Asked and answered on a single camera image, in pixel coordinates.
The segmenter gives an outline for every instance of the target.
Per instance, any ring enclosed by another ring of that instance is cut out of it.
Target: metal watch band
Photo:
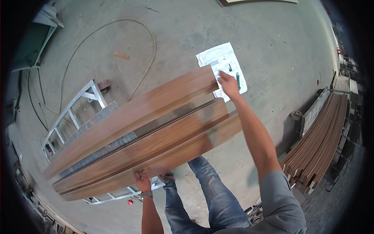
[[[146,197],[146,196],[153,198],[153,193],[151,193],[151,192],[142,192],[140,194],[140,196],[141,196],[141,198]]]

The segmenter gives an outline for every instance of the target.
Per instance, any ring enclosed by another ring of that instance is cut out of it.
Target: hand
[[[145,171],[134,174],[137,187],[141,192],[152,192],[151,181],[148,179],[148,175]]]
[[[237,80],[233,76],[220,71],[220,78],[218,79],[218,82],[222,85],[223,91],[230,99],[240,97]]]

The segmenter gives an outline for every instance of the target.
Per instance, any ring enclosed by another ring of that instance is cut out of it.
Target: paper sheet
[[[213,47],[204,52],[196,55],[199,62],[199,66],[203,67],[210,64],[215,75],[215,79],[218,80],[219,72],[224,71],[227,74],[236,78],[236,73],[239,72],[240,90],[239,93],[242,94],[248,90],[247,83],[242,70],[240,69],[239,62],[236,59],[234,50],[230,42]],[[229,101],[230,98],[223,92],[222,85],[218,83],[219,90],[213,92],[215,97],[222,97],[225,102]]]

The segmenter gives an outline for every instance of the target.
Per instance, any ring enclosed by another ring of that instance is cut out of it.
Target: ripped jeans
[[[201,184],[209,210],[210,228],[193,222],[183,207],[173,179],[166,179],[165,214],[173,234],[211,234],[226,228],[247,228],[249,221],[239,202],[222,183],[214,168],[199,156],[188,162]]]

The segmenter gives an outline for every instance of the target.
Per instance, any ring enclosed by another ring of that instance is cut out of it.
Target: workshop floor
[[[66,0],[57,1],[59,28],[46,48],[40,68],[46,106],[58,113],[61,82],[67,63],[81,41],[100,26],[117,19],[135,19],[154,34],[157,51],[148,74],[135,97],[173,78],[198,68],[196,54],[231,42],[243,70],[248,90],[243,97],[269,131],[274,144],[287,141],[293,130],[288,115],[300,109],[316,91],[327,86],[338,70],[336,44],[331,22],[319,0],[254,2],[222,7],[216,0]],[[129,60],[114,57],[114,51],[130,55]],[[66,74],[62,108],[90,79],[109,79],[108,103],[126,103],[152,57],[149,32],[131,21],[113,23],[89,37],[73,57]],[[322,84],[317,80],[322,77]],[[23,75],[21,112],[9,127],[10,137],[18,141],[21,164],[35,181],[35,191],[55,212],[81,231],[99,233],[140,233],[142,204],[127,205],[127,199],[99,205],[84,201],[64,201],[41,173],[48,161],[41,152],[47,132],[33,112]],[[31,98],[44,121],[33,87],[39,98],[37,71],[30,77]],[[91,104],[79,118],[94,114]],[[227,102],[229,111],[233,104]],[[57,116],[43,109],[48,126]],[[260,197],[257,171],[243,133],[204,155],[232,191],[243,209]],[[180,197],[191,219],[209,226],[208,210],[200,184],[188,165],[175,169]],[[154,191],[154,200],[165,233],[170,233],[164,207],[165,192]]]

